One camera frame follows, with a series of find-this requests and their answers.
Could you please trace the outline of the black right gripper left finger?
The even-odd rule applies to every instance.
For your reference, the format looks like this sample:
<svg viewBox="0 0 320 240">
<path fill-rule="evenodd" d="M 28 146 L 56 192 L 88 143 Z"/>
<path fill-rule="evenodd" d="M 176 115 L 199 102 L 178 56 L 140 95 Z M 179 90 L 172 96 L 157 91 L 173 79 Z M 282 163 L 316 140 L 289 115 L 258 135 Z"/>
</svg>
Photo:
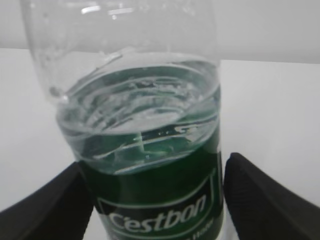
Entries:
<svg viewBox="0 0 320 240">
<path fill-rule="evenodd" d="M 77 163 L 0 213 L 2 240 L 82 240 L 94 205 Z"/>
</svg>

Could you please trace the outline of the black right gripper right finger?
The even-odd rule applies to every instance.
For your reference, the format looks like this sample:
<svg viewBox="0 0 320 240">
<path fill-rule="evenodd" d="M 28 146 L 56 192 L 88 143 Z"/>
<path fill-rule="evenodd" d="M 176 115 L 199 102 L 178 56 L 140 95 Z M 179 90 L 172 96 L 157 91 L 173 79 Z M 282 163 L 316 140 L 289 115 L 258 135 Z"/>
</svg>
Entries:
<svg viewBox="0 0 320 240">
<path fill-rule="evenodd" d="M 224 197 L 241 240 L 318 240 L 320 208 L 233 152 L 225 165 Z"/>
</svg>

